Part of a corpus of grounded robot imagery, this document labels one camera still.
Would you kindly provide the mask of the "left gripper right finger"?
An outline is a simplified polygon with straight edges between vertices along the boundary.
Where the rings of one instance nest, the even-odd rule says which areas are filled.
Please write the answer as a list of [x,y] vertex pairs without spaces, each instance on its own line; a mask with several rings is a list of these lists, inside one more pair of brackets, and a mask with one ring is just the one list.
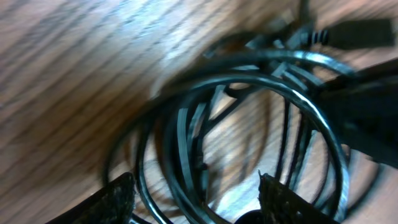
[[259,172],[259,203],[264,223],[335,224],[334,219],[281,184],[273,176]]

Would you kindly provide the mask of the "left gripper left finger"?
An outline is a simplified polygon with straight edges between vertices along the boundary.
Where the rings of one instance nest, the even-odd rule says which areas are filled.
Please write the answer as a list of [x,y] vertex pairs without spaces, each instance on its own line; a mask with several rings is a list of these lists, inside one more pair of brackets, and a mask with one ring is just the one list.
[[135,193],[133,175],[125,172],[47,224],[128,223]]

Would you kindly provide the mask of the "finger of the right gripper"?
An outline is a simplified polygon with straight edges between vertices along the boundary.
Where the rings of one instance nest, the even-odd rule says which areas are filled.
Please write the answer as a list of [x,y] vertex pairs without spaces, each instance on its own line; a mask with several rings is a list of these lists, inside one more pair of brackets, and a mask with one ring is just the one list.
[[339,140],[397,167],[397,59],[326,82],[315,97]]

